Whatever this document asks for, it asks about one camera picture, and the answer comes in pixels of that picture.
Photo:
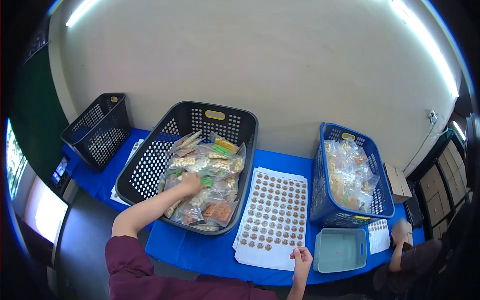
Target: wall outlet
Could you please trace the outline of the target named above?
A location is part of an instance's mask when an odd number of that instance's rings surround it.
[[[428,119],[430,120],[430,124],[435,125],[436,122],[438,121],[438,115],[436,112],[433,111],[433,109],[428,113]]]

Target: laundry basket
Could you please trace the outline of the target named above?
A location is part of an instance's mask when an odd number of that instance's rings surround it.
[[[124,93],[101,94],[60,135],[89,166],[101,172],[130,135]]]
[[[371,210],[366,213],[340,206],[330,192],[324,141],[340,142],[348,137],[354,138],[355,143],[359,147],[363,147],[368,157],[368,166],[373,174],[380,177],[373,192]],[[310,223],[321,224],[324,227],[358,228],[379,219],[390,219],[394,214],[393,198],[377,145],[366,135],[336,124],[322,123],[320,125],[320,143],[312,168]]]
[[[315,238],[313,270],[351,271],[367,264],[367,235],[363,229],[323,228]]]
[[[211,131],[238,146],[245,143],[245,167],[239,176],[237,193],[239,204],[227,227],[215,232],[183,225],[164,216],[161,216],[160,220],[204,235],[222,235],[232,230],[241,216],[252,172],[258,120],[248,111],[200,102],[177,103],[152,129],[127,162],[117,177],[115,188],[118,196],[131,205],[155,196],[158,193],[160,175],[167,170],[172,156],[169,153],[172,144],[182,136],[200,129],[203,130],[201,137],[206,143],[210,142],[206,138]]]

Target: person's arm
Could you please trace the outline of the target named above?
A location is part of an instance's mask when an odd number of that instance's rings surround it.
[[[176,201],[195,196],[203,187],[198,174],[183,174],[182,182],[177,186],[121,212],[113,222],[112,237],[137,238],[142,228],[160,218]]]
[[[393,233],[392,232],[392,239],[396,245],[395,250],[392,254],[392,260],[388,265],[388,270],[390,272],[398,272],[401,271],[401,263],[402,263],[402,251],[403,251],[403,244],[405,242],[406,236],[403,234]]]
[[[298,247],[293,249],[290,254],[290,259],[295,259],[295,268],[293,271],[293,285],[288,294],[287,300],[301,300],[307,285],[307,277],[310,272],[310,266],[313,262],[313,257],[305,247]]]

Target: dark green wall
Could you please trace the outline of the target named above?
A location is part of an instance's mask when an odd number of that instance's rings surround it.
[[[60,134],[69,125],[53,84],[48,45],[19,71],[10,122],[29,164],[48,182],[63,157]]]

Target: hand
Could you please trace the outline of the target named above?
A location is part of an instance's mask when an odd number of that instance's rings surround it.
[[[403,243],[407,240],[407,235],[402,232],[392,230],[392,239],[395,245],[403,246]]]
[[[306,247],[293,249],[290,259],[295,259],[295,268],[293,270],[293,284],[307,284],[308,273],[313,262],[313,257]]]
[[[200,177],[198,177],[197,173],[188,172],[183,173],[179,186],[182,188],[182,191],[185,192],[186,197],[195,197],[205,188],[205,186],[200,183]]]

